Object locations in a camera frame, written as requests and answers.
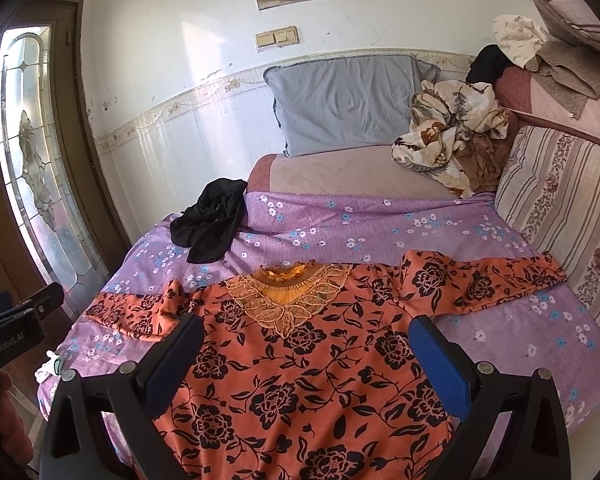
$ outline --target white wall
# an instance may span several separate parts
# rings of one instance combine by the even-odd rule
[[[531,0],[85,0],[82,63],[95,137],[182,92],[277,60],[357,48],[477,54],[503,13],[539,20]],[[254,35],[296,25],[301,43],[257,53]],[[132,239],[195,202],[206,182],[246,178],[283,141],[259,90],[154,128],[101,157]]]
[[[104,129],[209,78],[269,61],[372,46],[477,54],[493,41],[491,20],[505,13],[539,18],[531,0],[314,0],[263,11],[255,0],[96,0]],[[256,33],[287,25],[298,26],[300,44],[256,52]]]

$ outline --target purple floral bedsheet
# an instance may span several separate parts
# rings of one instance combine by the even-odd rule
[[[489,193],[468,200],[416,201],[353,196],[247,193],[248,219],[224,260],[187,263],[187,249],[171,243],[169,215],[141,237],[107,292],[148,293],[172,279],[197,288],[253,272],[258,266],[318,262],[397,264],[404,251],[440,251],[458,260],[532,256],[535,251],[497,215]],[[488,360],[504,373],[552,371],[568,430],[600,402],[600,329],[567,285],[466,316],[441,316],[437,324],[475,361]],[[138,361],[150,343],[134,340],[81,317],[58,350],[65,367],[83,376],[106,374],[126,360]],[[48,416],[58,378],[38,391]],[[130,462],[112,416],[106,424],[120,457]],[[486,450],[484,467],[493,458]]]

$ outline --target decorative wall border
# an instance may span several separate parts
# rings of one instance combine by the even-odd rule
[[[231,75],[224,76],[215,81],[187,90],[176,97],[168,99],[153,108],[130,120],[110,134],[94,139],[98,154],[110,153],[126,142],[141,137],[149,128],[164,124],[166,121],[191,112],[211,102],[218,102],[227,98],[240,95],[267,86],[262,77],[263,72],[270,66],[288,66],[295,63],[315,59],[334,59],[338,57],[353,57],[362,55],[412,55],[417,59],[438,65],[443,72],[457,73],[464,78],[469,72],[469,66],[474,56],[456,54],[439,50],[421,50],[412,48],[363,48],[355,50],[341,50],[323,54],[294,57],[255,68],[248,68]]]

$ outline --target screw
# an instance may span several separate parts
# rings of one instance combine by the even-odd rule
[[[75,370],[73,368],[69,368],[62,372],[61,378],[65,382],[73,381],[75,379]]]
[[[118,367],[118,371],[121,374],[130,374],[136,369],[136,366],[136,363],[133,361],[125,361]]]
[[[493,365],[487,361],[481,361],[478,363],[478,371],[481,374],[490,375],[493,374],[494,370],[495,368],[493,367]]]
[[[551,370],[549,368],[538,368],[538,376],[545,381],[551,379]]]

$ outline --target orange floral shirt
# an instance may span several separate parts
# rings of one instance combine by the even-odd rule
[[[421,478],[452,425],[409,347],[414,316],[465,314],[565,279],[549,255],[330,264],[286,286],[236,276],[189,296],[101,294],[91,319],[159,340],[190,310],[206,337],[157,429],[192,478]]]

